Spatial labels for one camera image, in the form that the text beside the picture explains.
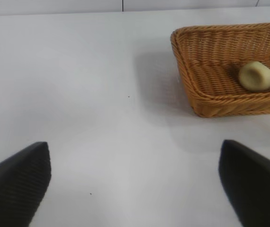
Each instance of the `woven basket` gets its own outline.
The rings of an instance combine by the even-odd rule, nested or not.
[[[239,69],[250,61],[270,68],[270,23],[184,27],[171,43],[197,115],[270,114],[270,88],[253,93],[238,82]]]

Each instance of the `basket rim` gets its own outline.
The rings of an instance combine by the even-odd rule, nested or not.
[[[192,33],[192,32],[199,32],[199,31],[223,31],[227,30],[229,31],[254,31],[254,30],[266,30],[270,29],[270,23],[257,23],[257,24],[236,24],[236,25],[207,25],[207,26],[189,26],[189,27],[182,27],[179,29],[176,29],[171,34],[171,44],[176,45],[176,50],[174,50],[174,54],[178,54],[183,68],[187,71],[185,59],[183,58],[181,52],[180,52],[180,44],[177,41],[177,37],[179,35],[182,35],[184,33]],[[191,74],[187,73],[186,75],[189,80],[190,84],[187,84],[186,86],[191,86],[198,98],[201,101],[212,101],[213,104],[218,103],[222,104],[222,101],[227,101],[229,104],[232,103],[243,103],[244,100],[252,101],[252,102],[258,102],[262,101],[265,97],[268,101],[270,101],[270,92],[257,92],[257,93],[251,93],[251,94],[242,94],[242,95],[217,95],[212,96],[205,94],[201,90],[199,90],[196,86],[196,83],[193,81],[193,77]]]

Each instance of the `white table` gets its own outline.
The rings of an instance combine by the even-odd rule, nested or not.
[[[270,115],[203,119],[170,34],[270,22],[270,8],[0,17],[0,161],[46,140],[53,177],[31,227],[240,227],[224,139],[270,158]]]

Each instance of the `round object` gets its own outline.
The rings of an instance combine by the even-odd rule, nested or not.
[[[238,79],[249,91],[263,91],[270,87],[270,69],[259,61],[252,61],[240,69]]]

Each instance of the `wicker basket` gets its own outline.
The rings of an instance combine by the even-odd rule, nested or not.
[[[270,88],[249,92],[237,79],[250,61],[270,68],[270,23],[184,27],[173,32],[171,43],[197,115],[270,114]]]

